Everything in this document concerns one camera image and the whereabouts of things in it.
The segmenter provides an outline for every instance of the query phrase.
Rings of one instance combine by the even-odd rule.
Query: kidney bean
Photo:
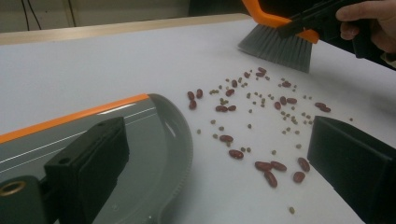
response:
[[[297,99],[295,98],[288,98],[286,101],[291,105],[295,105],[297,103]]]
[[[190,101],[189,108],[190,108],[190,109],[195,109],[196,107],[197,107],[197,103],[196,103],[196,101],[194,101],[194,100],[191,100],[191,101]]]
[[[187,96],[189,97],[190,100],[193,100],[195,98],[194,93],[192,91],[188,91]]]
[[[230,105],[227,108],[229,111],[235,111],[236,110],[236,105]]]
[[[327,112],[327,113],[332,111],[329,107],[321,107],[320,110],[323,111],[323,112]]]
[[[265,177],[265,179],[267,179],[268,184],[271,187],[273,187],[273,188],[277,187],[277,181],[276,181],[276,178],[273,175],[273,173],[271,173],[270,171],[264,171],[264,177]]]
[[[293,175],[294,182],[296,182],[298,184],[303,182],[304,178],[305,178],[305,174],[303,172],[300,172],[300,171],[294,173],[294,175]]]
[[[278,161],[271,161],[271,164],[273,165],[274,169],[276,169],[278,171],[286,171],[286,170],[288,170],[288,168],[284,164],[282,164],[282,163],[280,163]]]
[[[219,140],[220,140],[221,142],[232,142],[232,141],[233,141],[233,138],[232,138],[230,135],[224,134],[224,135],[221,135],[221,136],[219,137]]]
[[[280,102],[275,102],[274,107],[275,107],[275,109],[280,110],[280,107],[281,107]]]
[[[218,112],[227,112],[228,108],[225,105],[218,105],[218,106],[216,106],[216,111],[218,111]]]
[[[228,154],[230,154],[230,156],[234,159],[241,160],[242,158],[244,158],[244,153],[235,149],[229,150]]]
[[[303,169],[305,172],[309,172],[309,170],[311,169],[311,167],[309,166],[309,163],[306,159],[304,159],[303,157],[300,157],[297,162],[299,163],[301,169]]]
[[[204,96],[204,92],[201,89],[197,90],[197,98],[201,99]]]
[[[289,83],[288,81],[284,81],[284,82],[282,82],[282,86],[288,88],[291,86],[291,83]]]
[[[265,73],[262,73],[262,72],[256,73],[256,77],[264,77],[264,76],[265,76]]]
[[[284,96],[281,96],[280,99],[279,99],[279,101],[280,101],[280,103],[281,103],[282,105],[285,105],[285,104],[287,103],[286,97],[284,97]]]
[[[226,95],[226,96],[231,96],[231,95],[233,95],[234,92],[235,92],[234,89],[230,89],[230,90],[227,90],[227,91],[225,92],[225,95]]]
[[[256,169],[260,171],[269,171],[273,168],[271,163],[265,161],[256,161],[254,162],[254,166],[256,166]]]
[[[267,73],[267,70],[265,70],[264,68],[259,67],[258,70],[259,70],[261,73],[264,73],[264,74]]]
[[[236,82],[236,80],[234,79],[234,80],[231,82],[231,85],[232,85],[234,88],[236,88],[236,87],[238,86],[238,82]]]
[[[315,106],[316,106],[317,108],[326,107],[326,105],[325,105],[325,104],[323,104],[323,103],[320,103],[320,102],[317,102],[317,103],[315,103]]]

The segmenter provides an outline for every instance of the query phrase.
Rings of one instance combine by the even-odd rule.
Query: white surface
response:
[[[174,223],[361,223],[361,220],[312,169],[301,185],[291,176],[305,157],[311,126],[302,112],[347,121],[396,147],[396,73],[325,43],[313,47],[311,73],[304,74],[250,57],[237,44],[253,29],[253,21],[234,21],[173,29],[0,47],[0,133],[102,105],[142,92],[159,93],[180,108],[191,126],[194,159],[187,186],[178,199]],[[258,66],[270,81],[254,79]],[[225,78],[253,75],[229,100],[235,112],[214,111],[223,94],[209,95]],[[279,88],[281,78],[297,85],[296,92]],[[204,90],[198,108],[188,109],[187,91]],[[265,108],[253,92],[266,98]],[[252,92],[248,100],[246,93]],[[281,95],[299,100],[292,111],[299,124],[284,121],[273,107]],[[312,96],[304,100],[303,95]],[[252,101],[257,98],[257,105]],[[325,114],[313,106],[326,103]],[[210,124],[216,119],[217,124]],[[213,139],[224,126],[234,137],[233,148],[251,147],[236,161],[228,148]],[[293,131],[282,134],[287,127]],[[286,173],[274,172],[271,189],[254,161],[281,161]],[[293,206],[294,215],[288,211]]]

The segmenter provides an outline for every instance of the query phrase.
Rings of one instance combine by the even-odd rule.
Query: orange edge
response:
[[[16,138],[23,137],[23,136],[31,134],[31,133],[37,133],[37,132],[46,130],[48,128],[55,127],[55,126],[70,122],[72,120],[82,119],[84,117],[88,117],[89,115],[98,114],[98,113],[107,111],[109,109],[113,109],[113,108],[117,108],[122,105],[128,105],[128,104],[135,103],[138,101],[146,100],[148,98],[149,98],[149,96],[147,94],[139,94],[139,95],[129,97],[126,99],[122,99],[122,100],[118,100],[118,101],[115,101],[115,102],[112,102],[109,104],[99,105],[94,108],[82,110],[77,113],[66,115],[64,117],[60,117],[57,119],[51,119],[48,121],[44,121],[42,123],[35,124],[35,125],[32,125],[27,128],[19,129],[17,131],[11,132],[11,133],[5,133],[5,134],[0,135],[0,144],[14,140]]]

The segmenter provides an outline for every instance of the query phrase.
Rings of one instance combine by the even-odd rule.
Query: brush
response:
[[[291,20],[263,12],[259,0],[243,0],[243,3],[258,25],[238,47],[255,57],[308,73],[312,44],[318,43],[319,34],[305,30],[297,35],[280,37],[276,28]]]

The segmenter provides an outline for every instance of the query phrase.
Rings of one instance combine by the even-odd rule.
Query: scattered bean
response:
[[[277,181],[276,181],[276,178],[273,175],[273,173],[271,173],[270,171],[264,171],[264,177],[265,177],[265,179],[267,179],[268,184],[272,188],[276,188],[277,187]]]
[[[227,108],[227,106],[224,106],[224,105],[218,105],[218,106],[216,106],[216,111],[218,111],[218,112],[227,112],[228,108]]]
[[[273,168],[273,165],[271,163],[265,161],[256,161],[254,163],[254,166],[260,171],[269,171]]]
[[[204,92],[201,89],[197,90],[197,98],[201,99],[204,96]]]
[[[229,111],[235,111],[236,110],[236,105],[230,105],[227,108]]]
[[[306,159],[304,159],[303,157],[300,157],[297,160],[297,162],[301,166],[301,169],[303,169],[305,172],[309,172],[309,170],[311,170],[311,167],[309,166],[308,161]]]
[[[284,164],[282,164],[282,163],[280,163],[278,161],[271,161],[271,164],[273,165],[274,169],[276,169],[278,171],[286,171],[286,170],[288,170],[288,168]]]
[[[241,160],[242,158],[244,158],[244,153],[235,149],[231,149],[228,151],[228,153],[230,154],[231,157],[233,157],[234,159],[238,159]]]
[[[233,141],[233,138],[230,135],[225,135],[225,134],[221,135],[219,139],[221,142],[232,142]]]
[[[280,107],[281,107],[280,102],[275,102],[274,107],[275,107],[275,109],[280,110]]]
[[[226,96],[231,96],[231,95],[233,95],[235,93],[235,90],[234,89],[230,89],[230,90],[227,90],[226,92],[225,92],[225,95]]]
[[[296,173],[294,173],[293,175],[293,180],[294,182],[300,184],[301,182],[303,182],[305,178],[305,174],[303,172],[297,171]]]
[[[188,91],[187,96],[189,97],[190,100],[195,99],[194,93],[192,91]]]
[[[297,99],[295,98],[288,98],[286,101],[291,105],[295,105],[297,103]]]
[[[196,107],[197,107],[197,102],[194,101],[194,100],[191,100],[191,101],[190,101],[189,108],[190,108],[190,109],[195,109]]]
[[[280,103],[281,103],[282,105],[285,105],[285,104],[287,103],[286,97],[284,97],[284,96],[281,96],[280,99],[279,99],[279,101],[280,101]]]

